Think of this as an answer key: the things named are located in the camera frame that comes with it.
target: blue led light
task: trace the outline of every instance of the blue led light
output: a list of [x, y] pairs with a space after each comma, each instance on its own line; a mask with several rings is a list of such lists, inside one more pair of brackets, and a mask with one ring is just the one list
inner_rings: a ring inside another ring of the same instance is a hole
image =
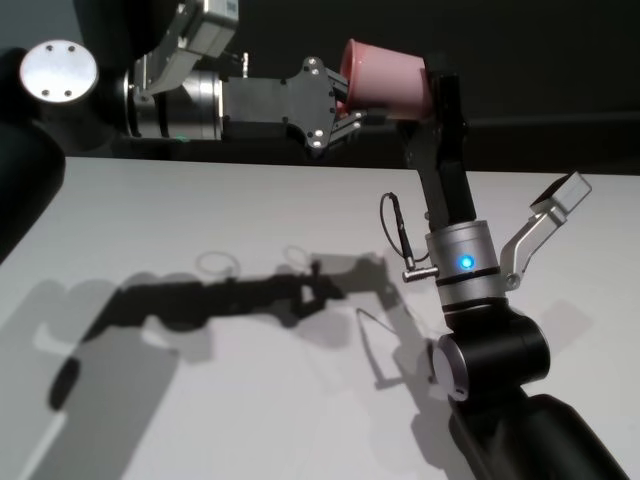
[[463, 270], [471, 270], [476, 264], [476, 261], [471, 255], [463, 255], [460, 257], [460, 260], [458, 260], [458, 263]]

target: white circular cap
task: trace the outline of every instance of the white circular cap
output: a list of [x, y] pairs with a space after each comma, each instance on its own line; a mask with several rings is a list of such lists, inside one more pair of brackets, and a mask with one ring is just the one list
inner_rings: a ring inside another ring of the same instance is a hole
[[440, 337], [431, 360], [438, 385], [454, 400], [466, 400], [469, 397], [467, 366], [460, 348], [448, 335]]
[[51, 40], [33, 47], [22, 60], [20, 80], [33, 97], [47, 103], [81, 99], [98, 83], [91, 52], [74, 42]]

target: black cable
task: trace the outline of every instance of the black cable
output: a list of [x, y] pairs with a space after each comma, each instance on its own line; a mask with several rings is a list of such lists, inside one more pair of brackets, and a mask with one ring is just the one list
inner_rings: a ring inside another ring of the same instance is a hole
[[[400, 249], [398, 247], [396, 247], [396, 244], [393, 243], [393, 240], [391, 240], [391, 235], [389, 235], [389, 230], [387, 230], [387, 224], [384, 221], [384, 201], [387, 198], [391, 198], [391, 195], [393, 195], [392, 193], [385, 193], [384, 195], [382, 195], [382, 197], [380, 197], [380, 223], [382, 224], [382, 229], [384, 230], [384, 234], [387, 237], [387, 241], [389, 242], [389, 245], [391, 245], [391, 248], [393, 248], [393, 250], [400, 255], [402, 258], [404, 258], [404, 255], [402, 255], [402, 251], [400, 251]], [[427, 252], [424, 257], [422, 258], [418, 258], [416, 260], [414, 260], [416, 263], [418, 262], [424, 262], [427, 258], [429, 258], [429, 252]]]

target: black bracket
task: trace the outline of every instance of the black bracket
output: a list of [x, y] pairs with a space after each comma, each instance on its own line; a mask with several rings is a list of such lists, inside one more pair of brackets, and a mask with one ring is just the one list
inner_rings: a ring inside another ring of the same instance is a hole
[[520, 388], [450, 401], [449, 430], [477, 480], [629, 480], [580, 415]]
[[462, 148], [467, 124], [460, 105], [460, 83], [453, 73], [432, 72], [434, 118], [401, 126], [408, 138], [406, 161], [422, 182], [431, 231], [475, 220]]
[[348, 141], [365, 124], [381, 123], [386, 111], [351, 111], [341, 116], [349, 82], [317, 57], [306, 58], [289, 79], [229, 78], [223, 85], [224, 128], [228, 139], [277, 138], [293, 134], [312, 156]]

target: silver cylinder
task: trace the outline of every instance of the silver cylinder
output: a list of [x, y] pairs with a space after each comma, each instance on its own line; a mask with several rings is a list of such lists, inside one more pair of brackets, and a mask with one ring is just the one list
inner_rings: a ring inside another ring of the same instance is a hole
[[220, 140], [222, 87], [218, 75], [194, 70], [166, 93], [167, 134], [180, 140]]
[[126, 103], [134, 109], [135, 123], [130, 131], [135, 136], [222, 139], [222, 83], [214, 72], [194, 70], [180, 87], [156, 96], [140, 92], [138, 87], [125, 91], [131, 98]]
[[443, 307], [484, 298], [505, 297], [489, 226], [465, 222], [426, 236], [432, 263], [438, 268], [438, 294]]

